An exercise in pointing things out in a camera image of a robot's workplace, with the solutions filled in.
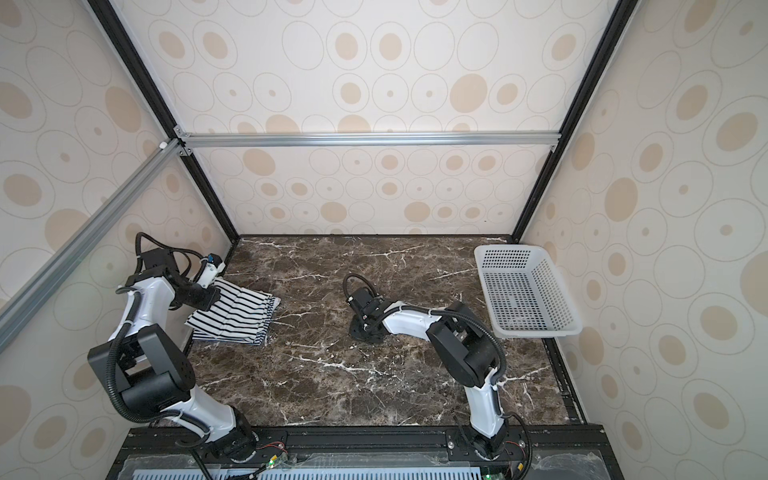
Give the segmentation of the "black white striped tank top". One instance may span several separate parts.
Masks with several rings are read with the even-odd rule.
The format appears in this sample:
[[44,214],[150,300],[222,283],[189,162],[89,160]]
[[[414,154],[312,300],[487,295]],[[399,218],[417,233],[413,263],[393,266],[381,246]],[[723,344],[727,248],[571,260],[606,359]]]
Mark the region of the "black white striped tank top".
[[213,285],[220,290],[220,299],[207,311],[196,310],[185,322],[192,329],[192,337],[199,341],[263,345],[281,299],[224,279],[216,279]]

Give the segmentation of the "blue white striped tank top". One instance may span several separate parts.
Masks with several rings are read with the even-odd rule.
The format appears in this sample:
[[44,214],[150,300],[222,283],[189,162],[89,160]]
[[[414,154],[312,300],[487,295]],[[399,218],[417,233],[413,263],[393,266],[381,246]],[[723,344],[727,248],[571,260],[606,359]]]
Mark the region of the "blue white striped tank top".
[[252,307],[245,303],[225,300],[216,302],[210,310],[196,310],[185,325],[193,331],[193,338],[249,345],[263,345],[273,321],[279,297],[269,297]]

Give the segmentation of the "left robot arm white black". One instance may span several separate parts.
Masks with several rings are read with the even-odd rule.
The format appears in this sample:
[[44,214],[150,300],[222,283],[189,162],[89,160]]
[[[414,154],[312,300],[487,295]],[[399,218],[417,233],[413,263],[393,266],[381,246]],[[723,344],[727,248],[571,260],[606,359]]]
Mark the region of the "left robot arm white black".
[[197,385],[188,357],[165,331],[170,310],[208,310],[219,300],[213,281],[224,263],[216,254],[203,256],[189,277],[179,269],[176,253],[158,247],[138,254],[134,273],[117,289],[127,297],[122,319],[108,341],[90,349],[88,364],[124,419],[170,420],[197,435],[189,448],[244,463],[256,453],[256,433],[241,412]]

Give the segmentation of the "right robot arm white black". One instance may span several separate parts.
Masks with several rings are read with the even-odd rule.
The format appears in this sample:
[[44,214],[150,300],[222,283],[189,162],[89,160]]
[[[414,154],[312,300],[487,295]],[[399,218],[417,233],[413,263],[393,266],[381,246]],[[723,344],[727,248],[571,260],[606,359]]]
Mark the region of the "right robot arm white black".
[[501,450],[508,430],[498,394],[507,362],[497,338],[463,303],[428,309],[390,301],[361,287],[346,296],[353,311],[350,335],[369,344],[389,335],[428,341],[449,375],[464,387],[470,410],[467,443],[484,458]]

